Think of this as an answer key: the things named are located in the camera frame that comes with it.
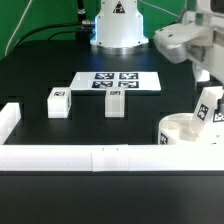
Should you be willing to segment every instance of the black tag label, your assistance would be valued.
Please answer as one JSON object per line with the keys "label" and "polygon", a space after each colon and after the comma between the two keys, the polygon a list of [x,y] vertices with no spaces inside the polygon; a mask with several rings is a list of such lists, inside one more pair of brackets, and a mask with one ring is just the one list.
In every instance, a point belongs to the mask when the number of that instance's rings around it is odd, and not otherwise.
{"label": "black tag label", "polygon": [[120,73],[120,79],[138,79],[138,73]]}
{"label": "black tag label", "polygon": [[110,95],[121,95],[121,91],[111,91]]}
{"label": "black tag label", "polygon": [[204,104],[201,104],[197,117],[200,118],[202,121],[204,121],[208,113],[208,110],[209,110],[208,107],[206,107]]}
{"label": "black tag label", "polygon": [[138,81],[120,81],[118,83],[118,86],[133,89],[133,88],[139,88],[139,83]]}
{"label": "black tag label", "polygon": [[95,79],[114,79],[114,73],[96,73]]}
{"label": "black tag label", "polygon": [[65,92],[63,92],[63,91],[54,93],[54,96],[64,96],[64,95],[65,95]]}
{"label": "black tag label", "polygon": [[94,81],[92,88],[107,88],[107,87],[112,87],[113,82],[112,81]]}
{"label": "black tag label", "polygon": [[168,138],[161,133],[160,135],[160,145],[167,145],[168,144]]}
{"label": "black tag label", "polygon": [[120,1],[117,3],[117,6],[114,9],[113,13],[125,13],[124,7],[123,7],[123,5],[121,4]]}
{"label": "black tag label", "polygon": [[218,112],[218,109],[216,109],[214,111],[213,122],[223,122],[223,121],[224,121],[224,115]]}

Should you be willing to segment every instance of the black table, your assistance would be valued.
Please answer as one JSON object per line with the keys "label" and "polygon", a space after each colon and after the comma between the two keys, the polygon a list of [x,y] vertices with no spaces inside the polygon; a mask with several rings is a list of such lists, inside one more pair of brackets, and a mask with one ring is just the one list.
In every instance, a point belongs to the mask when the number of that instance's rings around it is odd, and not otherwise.
{"label": "black table", "polygon": [[[78,71],[158,71],[162,91],[127,92],[124,119],[104,118],[104,93],[73,92],[68,119],[47,118],[53,87]],[[156,144],[158,123],[194,111],[191,63],[143,53],[93,53],[85,43],[33,41],[0,63],[0,105],[20,102],[6,144]],[[223,224],[223,172],[0,172],[0,223]]]}
{"label": "black table", "polygon": [[[69,86],[80,71],[158,71],[162,91],[126,93],[124,119],[105,119],[105,91],[73,92],[68,119],[47,117],[53,87]],[[168,114],[193,112],[191,63],[169,63],[155,48],[128,56],[93,53],[86,43],[28,42],[0,63],[0,104],[22,105],[22,121],[7,144],[157,144]]]}

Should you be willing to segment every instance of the white block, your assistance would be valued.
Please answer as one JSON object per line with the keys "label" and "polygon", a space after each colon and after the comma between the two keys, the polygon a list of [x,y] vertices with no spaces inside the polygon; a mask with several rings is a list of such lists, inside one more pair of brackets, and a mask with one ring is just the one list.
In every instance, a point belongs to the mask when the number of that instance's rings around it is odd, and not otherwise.
{"label": "white block", "polygon": [[124,117],[125,88],[107,88],[105,97],[105,117]]}
{"label": "white block", "polygon": [[4,144],[21,118],[19,103],[7,103],[0,112],[0,145]]}
{"label": "white block", "polygon": [[67,118],[71,104],[69,87],[53,88],[47,99],[48,118]]}

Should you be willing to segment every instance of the white cube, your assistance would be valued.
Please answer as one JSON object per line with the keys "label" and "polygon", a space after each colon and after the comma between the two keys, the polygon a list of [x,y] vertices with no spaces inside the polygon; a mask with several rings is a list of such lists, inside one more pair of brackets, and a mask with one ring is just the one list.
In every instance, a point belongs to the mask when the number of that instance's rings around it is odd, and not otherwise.
{"label": "white cube", "polygon": [[124,117],[125,88],[107,88],[105,97],[105,117]]}
{"label": "white cube", "polygon": [[69,87],[53,88],[47,99],[48,118],[67,118],[71,104]]}

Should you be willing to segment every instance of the wire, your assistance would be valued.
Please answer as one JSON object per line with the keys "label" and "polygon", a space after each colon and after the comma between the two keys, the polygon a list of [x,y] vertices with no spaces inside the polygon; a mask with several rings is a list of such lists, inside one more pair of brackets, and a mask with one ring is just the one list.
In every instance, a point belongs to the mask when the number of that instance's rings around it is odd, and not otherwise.
{"label": "wire", "polygon": [[60,34],[67,34],[67,33],[75,33],[75,31],[73,30],[73,31],[61,31],[61,32],[57,32],[57,33],[52,34],[52,35],[48,38],[48,40],[51,40],[53,37],[55,37],[55,36],[57,36],[57,35],[60,35]]}
{"label": "wire", "polygon": [[26,14],[27,14],[27,12],[28,12],[28,10],[29,10],[29,8],[30,8],[32,2],[33,2],[33,0],[30,0],[30,1],[28,2],[27,6],[26,6],[26,8],[25,8],[25,10],[24,10],[24,12],[23,12],[23,14],[22,14],[20,20],[19,20],[19,23],[18,23],[17,27],[15,28],[15,30],[14,30],[12,36],[10,37],[10,39],[9,39],[9,41],[8,41],[8,44],[7,44],[7,46],[6,46],[6,49],[5,49],[5,56],[8,55],[8,50],[9,50],[9,47],[10,47],[10,45],[11,45],[11,43],[12,43],[12,40],[13,40],[13,38],[15,37],[15,35],[16,35],[17,31],[19,30],[20,26],[22,25],[23,20],[24,20]]}
{"label": "wire", "polygon": [[60,34],[68,34],[68,33],[74,33],[74,34],[76,34],[76,33],[93,33],[94,31],[93,31],[93,29],[84,29],[84,30],[72,30],[72,31],[61,31],[61,32],[57,32],[57,33],[54,33],[54,34],[52,34],[49,38],[48,38],[48,40],[51,40],[53,37],[55,37],[55,36],[57,36],[57,35],[60,35]]}
{"label": "wire", "polygon": [[26,33],[23,35],[14,45],[13,49],[18,47],[22,41],[24,41],[26,38],[30,37],[31,35],[38,33],[43,30],[48,30],[48,29],[53,29],[53,28],[62,28],[62,27],[70,27],[70,26],[79,26],[81,25],[80,22],[73,22],[73,23],[63,23],[63,24],[53,24],[53,25],[48,25],[48,26],[43,26],[34,30],[31,30],[30,32]]}
{"label": "wire", "polygon": [[175,23],[181,22],[181,20],[183,19],[184,14],[185,14],[186,11],[187,11],[186,8],[183,8],[182,12],[180,13],[179,18],[177,18],[177,20],[175,21]]}
{"label": "wire", "polygon": [[152,8],[158,9],[158,10],[160,10],[160,11],[166,12],[166,13],[172,15],[172,16],[175,16],[175,17],[179,18],[179,16],[178,16],[177,14],[174,14],[174,13],[172,13],[172,12],[166,10],[166,9],[163,9],[163,8],[161,8],[161,7],[158,7],[158,6],[156,6],[156,5],[150,4],[150,3],[145,2],[145,1],[142,1],[142,0],[139,0],[139,2],[141,2],[141,3],[145,4],[145,5],[151,6]]}
{"label": "wire", "polygon": [[78,9],[84,9],[84,3],[83,0],[77,0]]}

